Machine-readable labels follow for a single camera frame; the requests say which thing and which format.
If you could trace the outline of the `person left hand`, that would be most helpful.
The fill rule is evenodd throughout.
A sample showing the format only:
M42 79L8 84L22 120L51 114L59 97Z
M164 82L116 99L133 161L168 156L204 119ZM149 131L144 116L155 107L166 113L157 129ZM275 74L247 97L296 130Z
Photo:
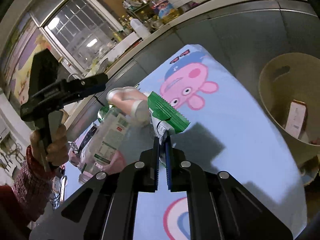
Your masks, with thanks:
M39 132L33 131L33 133L31 133L30 135L32 155L42 166L45 166L42 161L43 154L46 158L46 162L52 163L53 166L61 166L65 164L69 159L66 127L63 124L58 127L55 134L53 135L52 140L52 143L47 147L48 154L45 154L43 147L39 145Z

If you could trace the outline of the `red sleeve forearm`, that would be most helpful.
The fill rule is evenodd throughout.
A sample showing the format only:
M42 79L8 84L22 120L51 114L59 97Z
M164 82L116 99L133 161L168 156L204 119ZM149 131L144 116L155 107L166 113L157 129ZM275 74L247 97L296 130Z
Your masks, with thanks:
M55 172L46 172L33 157L31 147L12 186L1 186L1 221L15 228L26 228L44 214Z

